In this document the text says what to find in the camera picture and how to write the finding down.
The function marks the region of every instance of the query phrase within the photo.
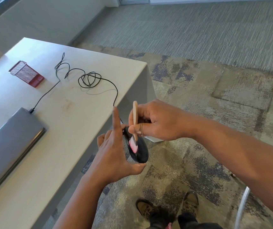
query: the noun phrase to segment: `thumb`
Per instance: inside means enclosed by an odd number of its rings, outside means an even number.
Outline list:
[[[154,123],[140,123],[137,125],[131,125],[128,132],[131,134],[137,133],[145,136],[154,136]]]
[[[146,166],[146,163],[139,163],[139,164],[130,164],[130,175],[138,175],[142,173],[143,169]]]

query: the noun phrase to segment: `black cable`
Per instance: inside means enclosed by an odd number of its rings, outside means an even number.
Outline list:
[[[32,108],[31,110],[29,110],[29,113],[33,113],[33,111],[34,111],[35,108],[37,107],[37,105],[38,105],[38,103],[40,102],[40,100],[41,100],[47,93],[49,93],[49,92],[50,92],[58,83],[61,82],[61,80],[60,80],[59,77],[58,77],[58,70],[59,70],[60,66],[61,66],[61,65],[64,65],[64,64],[69,65],[69,70],[68,70],[68,72],[66,73],[66,75],[64,76],[65,79],[69,76],[69,73],[70,73],[72,70],[81,70],[81,71],[84,72],[84,74],[83,74],[81,77],[78,78],[78,84],[79,84],[79,86],[80,86],[81,88],[93,88],[93,87],[96,87],[96,86],[100,83],[101,80],[106,80],[106,81],[110,82],[111,84],[113,84],[113,86],[114,86],[115,89],[116,89],[116,97],[115,97],[115,100],[114,100],[114,102],[113,102],[113,106],[114,106],[115,101],[116,101],[117,96],[118,96],[118,89],[117,89],[116,85],[115,85],[113,82],[111,82],[110,80],[107,80],[107,79],[102,78],[101,75],[98,74],[98,73],[96,73],[95,71],[92,71],[92,72],[86,74],[85,71],[84,71],[83,69],[80,69],[80,68],[73,68],[73,69],[71,69],[69,63],[63,62],[64,56],[65,56],[65,53],[63,52],[61,61],[55,66],[56,77],[58,78],[59,81],[58,81],[58,82],[57,82],[57,83],[56,83],[48,92],[46,92],[46,93],[39,99],[39,101],[37,102],[37,104],[35,105],[35,107]],[[90,80],[89,80],[89,77],[90,77],[90,76],[91,76],[91,77],[94,77],[94,81],[93,81],[93,82],[90,82]],[[97,84],[95,84],[95,85],[93,86],[93,84],[95,83],[96,79],[99,79],[99,81],[97,82]]]

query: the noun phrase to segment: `foot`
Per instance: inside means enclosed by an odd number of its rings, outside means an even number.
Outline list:
[[[182,214],[188,212],[196,217],[198,206],[199,201],[197,193],[194,191],[188,191],[183,199]]]
[[[149,220],[150,213],[155,210],[154,205],[146,199],[138,199],[135,205],[141,215],[147,220]]]

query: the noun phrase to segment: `brush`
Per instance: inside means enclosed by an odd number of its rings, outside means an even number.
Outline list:
[[[137,109],[137,102],[133,102],[133,124],[137,125],[138,122],[138,109]],[[132,151],[136,154],[138,151],[138,135],[132,134],[131,139],[128,142]]]

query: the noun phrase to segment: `black pants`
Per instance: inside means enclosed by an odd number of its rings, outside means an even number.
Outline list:
[[[165,229],[169,222],[158,213],[150,215],[150,227],[148,229]],[[217,223],[198,223],[196,218],[190,213],[183,213],[178,216],[180,229],[222,229]]]

